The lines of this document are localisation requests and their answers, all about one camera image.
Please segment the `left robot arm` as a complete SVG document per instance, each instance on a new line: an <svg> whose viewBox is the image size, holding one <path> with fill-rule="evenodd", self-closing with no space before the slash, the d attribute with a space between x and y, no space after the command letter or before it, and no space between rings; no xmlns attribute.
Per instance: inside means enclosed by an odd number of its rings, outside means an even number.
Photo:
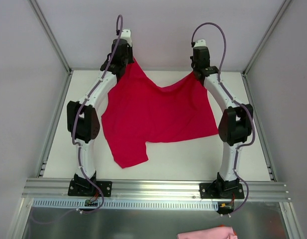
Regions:
<svg viewBox="0 0 307 239"><path fill-rule="evenodd" d="M97 189L93 160L94 140L101 128L97 110L130 63L133 63L131 38L115 39L91 88L78 101L69 101L67 104L67 129L71 133L72 144L76 146L78 158L78 169L73 181L86 196L94 194Z"/></svg>

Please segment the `red t-shirt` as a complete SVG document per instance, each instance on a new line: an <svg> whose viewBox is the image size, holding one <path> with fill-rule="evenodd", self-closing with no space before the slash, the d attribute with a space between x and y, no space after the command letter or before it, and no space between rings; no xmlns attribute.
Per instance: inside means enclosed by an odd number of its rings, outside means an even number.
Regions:
<svg viewBox="0 0 307 239"><path fill-rule="evenodd" d="M127 65L110 90L102 127L113 159L121 168L148 161L148 142L179 142L218 134L207 90L194 73L159 87L137 62Z"/></svg>

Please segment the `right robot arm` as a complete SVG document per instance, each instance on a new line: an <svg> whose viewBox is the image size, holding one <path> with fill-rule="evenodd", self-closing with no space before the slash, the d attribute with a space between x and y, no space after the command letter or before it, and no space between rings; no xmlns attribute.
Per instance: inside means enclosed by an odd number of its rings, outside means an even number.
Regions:
<svg viewBox="0 0 307 239"><path fill-rule="evenodd" d="M192 43L192 48L190 59L193 73L222 111L218 134L223 142L223 156L214 191L219 197L225 198L240 182L236 175L239 150L253 131L253 107L238 103L219 79L220 72L216 66L210 65L210 54L204 41Z"/></svg>

